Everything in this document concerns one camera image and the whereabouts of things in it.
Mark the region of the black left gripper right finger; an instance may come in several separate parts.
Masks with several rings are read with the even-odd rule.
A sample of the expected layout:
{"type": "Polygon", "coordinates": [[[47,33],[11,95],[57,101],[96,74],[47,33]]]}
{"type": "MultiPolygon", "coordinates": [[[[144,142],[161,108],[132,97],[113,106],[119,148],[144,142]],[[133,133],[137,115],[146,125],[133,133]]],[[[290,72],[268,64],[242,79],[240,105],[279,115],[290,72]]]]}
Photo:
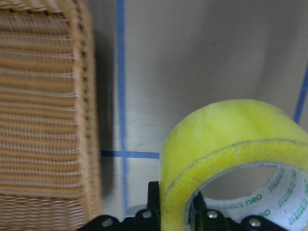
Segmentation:
{"type": "Polygon", "coordinates": [[[227,219],[217,210],[208,209],[201,192],[190,205],[190,229],[192,231],[230,231],[227,219]]]}

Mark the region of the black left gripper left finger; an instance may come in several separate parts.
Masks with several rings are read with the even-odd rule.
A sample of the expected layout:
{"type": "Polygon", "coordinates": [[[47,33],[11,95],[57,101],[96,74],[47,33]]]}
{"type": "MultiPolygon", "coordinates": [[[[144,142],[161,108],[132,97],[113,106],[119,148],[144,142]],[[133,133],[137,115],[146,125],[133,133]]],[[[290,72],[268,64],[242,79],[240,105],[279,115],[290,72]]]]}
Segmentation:
{"type": "Polygon", "coordinates": [[[134,219],[134,230],[160,230],[160,192],[158,181],[151,181],[148,183],[146,208],[141,209],[136,213],[134,219]]]}

